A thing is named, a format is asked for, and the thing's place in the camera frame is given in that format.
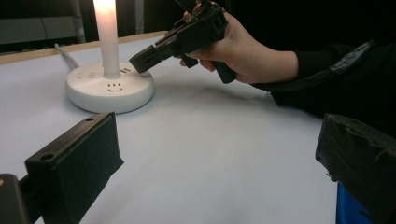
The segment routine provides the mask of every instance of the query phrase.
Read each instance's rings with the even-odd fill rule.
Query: tabletop
[[[160,37],[119,43],[120,61]],[[101,61],[96,46],[70,55]],[[54,53],[0,65],[1,173],[21,179],[27,158],[93,115],[65,94],[73,69]],[[81,223],[335,223],[337,187],[315,160],[320,119],[176,58],[148,71],[152,98],[116,115],[124,164]]]

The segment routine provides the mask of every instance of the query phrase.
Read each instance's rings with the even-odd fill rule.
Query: dark background
[[[231,6],[232,14],[253,37],[274,49],[310,50],[327,44],[358,46],[372,38],[396,39],[394,0],[214,2]],[[145,0],[145,31],[169,30],[183,12],[175,0]]]

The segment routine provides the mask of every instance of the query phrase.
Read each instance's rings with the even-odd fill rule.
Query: blue object
[[[373,224],[369,212],[340,183],[337,187],[336,224]]]

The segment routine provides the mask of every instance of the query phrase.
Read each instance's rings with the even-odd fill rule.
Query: black device
[[[115,114],[84,119],[28,158],[20,181],[0,174],[0,223],[78,224],[122,165]]]
[[[316,159],[374,224],[396,223],[396,139],[361,121],[326,114]]]
[[[155,46],[148,46],[129,60],[137,72],[144,73],[171,56],[181,57],[187,67],[191,68],[198,64],[198,61],[187,57],[186,53],[224,38],[228,22],[225,20],[222,7],[207,0],[202,1],[199,7],[191,0],[177,0],[177,2],[190,14],[177,21],[174,27],[155,43]],[[221,62],[213,62],[213,64],[223,83],[235,80],[235,71],[227,64]]]

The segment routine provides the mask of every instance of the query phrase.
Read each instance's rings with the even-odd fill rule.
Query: trigger
[[[198,64],[198,60],[187,57],[185,54],[181,55],[181,59],[183,59],[188,68],[194,67],[196,64]]]

